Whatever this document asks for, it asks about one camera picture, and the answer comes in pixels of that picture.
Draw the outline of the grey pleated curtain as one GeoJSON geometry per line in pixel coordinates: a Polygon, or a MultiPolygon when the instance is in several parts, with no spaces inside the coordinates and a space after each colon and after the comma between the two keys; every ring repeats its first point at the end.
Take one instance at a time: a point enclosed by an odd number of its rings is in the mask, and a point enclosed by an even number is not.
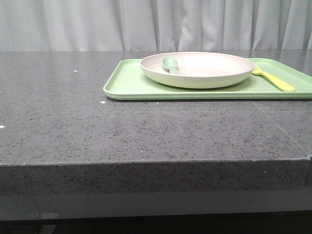
{"type": "Polygon", "coordinates": [[[311,49],[309,0],[3,0],[0,49],[311,49]]]}

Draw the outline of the yellow plastic fork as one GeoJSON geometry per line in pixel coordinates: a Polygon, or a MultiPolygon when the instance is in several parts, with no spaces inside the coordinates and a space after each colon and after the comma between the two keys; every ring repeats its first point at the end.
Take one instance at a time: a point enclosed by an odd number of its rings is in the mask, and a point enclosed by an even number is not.
{"type": "Polygon", "coordinates": [[[252,74],[266,78],[270,83],[272,83],[275,87],[277,87],[279,90],[281,90],[283,92],[294,92],[294,91],[296,91],[296,88],[294,86],[290,85],[289,83],[281,80],[280,78],[278,78],[278,77],[276,77],[276,76],[274,76],[274,75],[272,75],[266,71],[263,71],[257,65],[254,65],[254,69],[252,71],[252,74]]]}

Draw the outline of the cream round plate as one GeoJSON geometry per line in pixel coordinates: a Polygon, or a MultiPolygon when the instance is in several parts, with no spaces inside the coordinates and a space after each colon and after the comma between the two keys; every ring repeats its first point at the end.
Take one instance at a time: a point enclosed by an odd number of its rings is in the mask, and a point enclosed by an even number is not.
{"type": "Polygon", "coordinates": [[[252,74],[254,63],[238,56],[211,52],[173,52],[145,57],[140,62],[150,79],[169,86],[210,89],[238,84],[252,74]],[[165,58],[177,60],[178,74],[163,66],[165,58]]]}

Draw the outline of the mint green plastic spoon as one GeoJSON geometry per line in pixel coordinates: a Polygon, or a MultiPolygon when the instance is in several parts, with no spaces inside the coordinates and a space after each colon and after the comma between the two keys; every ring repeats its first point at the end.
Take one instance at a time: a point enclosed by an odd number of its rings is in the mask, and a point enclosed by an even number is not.
{"type": "Polygon", "coordinates": [[[162,60],[162,67],[168,71],[169,74],[178,75],[178,62],[175,58],[164,58],[162,60]]]}

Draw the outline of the light green plastic tray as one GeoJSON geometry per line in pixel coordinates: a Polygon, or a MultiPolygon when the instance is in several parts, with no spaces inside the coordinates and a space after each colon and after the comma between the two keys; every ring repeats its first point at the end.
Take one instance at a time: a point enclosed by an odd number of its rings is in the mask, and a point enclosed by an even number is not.
{"type": "Polygon", "coordinates": [[[311,99],[312,78],[268,58],[252,58],[262,70],[296,87],[283,92],[260,76],[249,76],[232,86],[218,89],[184,89],[157,83],[144,75],[139,59],[121,61],[103,87],[116,100],[198,100],[198,99],[311,99]]]}

